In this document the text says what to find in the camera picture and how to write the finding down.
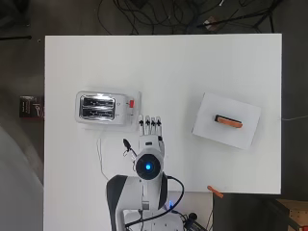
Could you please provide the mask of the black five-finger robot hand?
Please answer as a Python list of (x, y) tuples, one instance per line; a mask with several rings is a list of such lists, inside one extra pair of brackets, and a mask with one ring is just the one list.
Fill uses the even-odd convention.
[(145, 148), (156, 149), (162, 157), (165, 157), (165, 144), (163, 141), (162, 121), (159, 116), (139, 116), (139, 150)]

